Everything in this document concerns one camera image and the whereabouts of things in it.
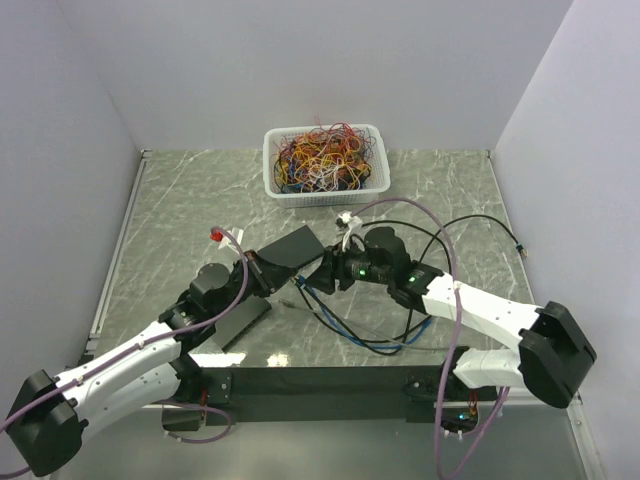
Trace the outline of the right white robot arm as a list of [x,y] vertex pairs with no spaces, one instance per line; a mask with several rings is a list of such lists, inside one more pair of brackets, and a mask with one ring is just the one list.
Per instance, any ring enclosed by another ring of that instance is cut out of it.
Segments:
[[574,399],[597,354],[564,305],[518,303],[471,287],[410,257],[390,227],[375,228],[362,246],[346,240],[326,248],[309,287],[327,295],[357,281],[384,285],[399,305],[460,322],[497,341],[497,350],[457,348],[440,387],[461,399],[483,387],[527,389],[555,408]]

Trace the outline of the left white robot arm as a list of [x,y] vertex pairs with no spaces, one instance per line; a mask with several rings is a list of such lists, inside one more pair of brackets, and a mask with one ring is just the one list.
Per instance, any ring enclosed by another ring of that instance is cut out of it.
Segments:
[[30,375],[1,426],[26,471],[43,477],[59,470],[92,435],[143,406],[194,399],[201,377],[190,351],[246,300],[277,292],[306,264],[270,247],[242,253],[231,269],[206,264],[178,300],[130,340],[58,375]]

